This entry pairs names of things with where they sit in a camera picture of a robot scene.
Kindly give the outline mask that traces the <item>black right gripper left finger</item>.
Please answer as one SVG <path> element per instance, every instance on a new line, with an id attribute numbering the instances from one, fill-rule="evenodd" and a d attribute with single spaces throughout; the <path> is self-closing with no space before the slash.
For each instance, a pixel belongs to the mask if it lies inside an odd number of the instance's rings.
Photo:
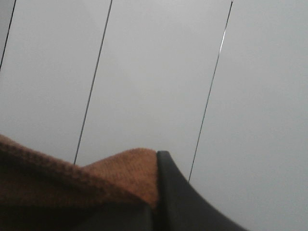
<path id="1" fill-rule="evenodd" d="M 147 205 L 110 204 L 91 221 L 92 231 L 152 231 L 152 212 Z"/>

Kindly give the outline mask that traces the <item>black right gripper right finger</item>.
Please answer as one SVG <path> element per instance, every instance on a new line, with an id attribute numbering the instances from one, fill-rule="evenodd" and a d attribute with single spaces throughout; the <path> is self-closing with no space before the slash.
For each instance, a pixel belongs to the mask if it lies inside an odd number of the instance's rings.
<path id="1" fill-rule="evenodd" d="M 161 231 L 246 230 L 208 203 L 185 179 L 167 151 L 157 152 Z"/>

